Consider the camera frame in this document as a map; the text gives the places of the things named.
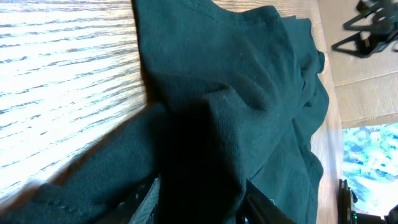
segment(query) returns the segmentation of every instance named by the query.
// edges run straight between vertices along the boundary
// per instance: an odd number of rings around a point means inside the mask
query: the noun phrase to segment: table surface
[[[315,0],[215,3],[236,12],[274,5],[282,16],[309,17],[327,52]],[[131,1],[0,0],[0,71],[0,209],[147,104]],[[320,77],[330,109],[312,138],[325,170],[318,223],[336,223],[343,145],[327,55]]]

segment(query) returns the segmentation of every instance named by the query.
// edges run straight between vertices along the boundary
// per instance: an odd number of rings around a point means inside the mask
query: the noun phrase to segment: cardboard
[[[358,15],[358,0],[319,0],[323,32],[343,128],[398,122],[398,53],[393,42],[370,58],[331,51],[331,45],[355,31],[343,24]]]

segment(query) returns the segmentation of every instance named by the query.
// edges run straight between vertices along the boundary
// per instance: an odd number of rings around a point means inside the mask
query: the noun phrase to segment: t-shirt
[[[328,95],[310,20],[211,0],[136,0],[135,10],[158,103],[4,220],[91,223],[160,174],[160,223],[234,223],[246,179],[295,223],[315,223],[323,169],[310,138]]]

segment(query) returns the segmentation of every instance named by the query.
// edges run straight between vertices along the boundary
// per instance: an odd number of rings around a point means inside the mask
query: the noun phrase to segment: black object
[[[332,50],[354,55],[360,58],[370,57],[383,51],[391,42],[398,39],[398,3],[391,0],[364,1],[360,0],[356,6],[359,15],[343,24],[345,30],[359,31],[336,44]],[[368,26],[354,26],[361,19],[373,15],[372,24]],[[362,39],[361,33],[370,32],[367,39]],[[356,50],[341,49],[340,46],[354,41]]]
[[[246,181],[246,194],[236,224],[294,224],[259,189]]]
[[[390,210],[384,220],[376,215],[356,213],[354,203],[356,195],[348,187],[347,180],[339,182],[338,224],[398,224],[398,205]]]
[[[146,181],[95,224],[157,224],[159,192],[160,177],[156,178],[152,185]],[[294,224],[294,222],[256,186],[246,180],[246,194],[236,213],[236,224]]]

